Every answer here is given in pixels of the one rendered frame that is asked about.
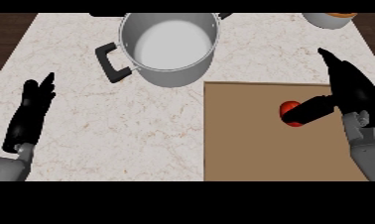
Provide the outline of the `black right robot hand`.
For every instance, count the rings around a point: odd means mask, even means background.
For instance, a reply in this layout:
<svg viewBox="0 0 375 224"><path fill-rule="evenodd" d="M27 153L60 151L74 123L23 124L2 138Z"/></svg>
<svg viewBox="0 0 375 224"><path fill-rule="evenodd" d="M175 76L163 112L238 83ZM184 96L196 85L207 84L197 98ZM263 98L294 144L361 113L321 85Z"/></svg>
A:
<svg viewBox="0 0 375 224"><path fill-rule="evenodd" d="M287 111L281 119L305 125L334 112L339 107L342 114L367 111L370 124L375 127L375 84L348 61L325 49L318 49L328 66L331 94L315 96Z"/></svg>

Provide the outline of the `red tomato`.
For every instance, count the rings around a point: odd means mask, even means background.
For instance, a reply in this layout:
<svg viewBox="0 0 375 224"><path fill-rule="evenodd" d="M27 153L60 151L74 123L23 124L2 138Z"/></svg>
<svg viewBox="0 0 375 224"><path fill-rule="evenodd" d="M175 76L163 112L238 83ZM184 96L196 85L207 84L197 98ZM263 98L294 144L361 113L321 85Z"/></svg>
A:
<svg viewBox="0 0 375 224"><path fill-rule="evenodd" d="M284 116L284 114L300 105L300 103L297 101L287 101L283 105L281 105L281 116ZM289 122L287 123L291 127L300 127L302 124L297 122Z"/></svg>

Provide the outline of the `grey bowl with orange content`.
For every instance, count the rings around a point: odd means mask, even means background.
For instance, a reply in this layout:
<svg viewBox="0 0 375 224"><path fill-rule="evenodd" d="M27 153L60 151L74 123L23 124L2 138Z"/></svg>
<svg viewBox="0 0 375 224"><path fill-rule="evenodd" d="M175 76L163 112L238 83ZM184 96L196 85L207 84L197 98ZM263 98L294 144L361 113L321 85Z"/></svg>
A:
<svg viewBox="0 0 375 224"><path fill-rule="evenodd" d="M336 30L349 24L356 13L303 13L303 17L314 26Z"/></svg>

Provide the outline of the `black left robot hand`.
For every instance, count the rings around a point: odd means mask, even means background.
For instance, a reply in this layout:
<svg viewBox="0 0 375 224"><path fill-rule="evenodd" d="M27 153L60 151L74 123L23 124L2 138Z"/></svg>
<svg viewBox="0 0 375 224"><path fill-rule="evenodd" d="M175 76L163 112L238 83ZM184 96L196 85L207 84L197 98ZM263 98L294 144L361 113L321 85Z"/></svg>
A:
<svg viewBox="0 0 375 224"><path fill-rule="evenodd" d="M52 72L42 83L35 79L26 81L21 104L10 123L2 146L7 153L17 154L26 143L33 145L39 143L45 117L55 96L55 74Z"/></svg>

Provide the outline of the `brown flat tray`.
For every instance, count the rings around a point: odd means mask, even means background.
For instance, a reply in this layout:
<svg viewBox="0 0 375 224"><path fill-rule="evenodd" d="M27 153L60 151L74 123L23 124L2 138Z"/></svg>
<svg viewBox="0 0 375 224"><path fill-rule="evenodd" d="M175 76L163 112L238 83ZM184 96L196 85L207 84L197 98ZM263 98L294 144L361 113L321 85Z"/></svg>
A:
<svg viewBox="0 0 375 224"><path fill-rule="evenodd" d="M330 93L325 84L206 84L207 180L367 179L351 158L342 114L333 113L302 127L281 119L286 102Z"/></svg>

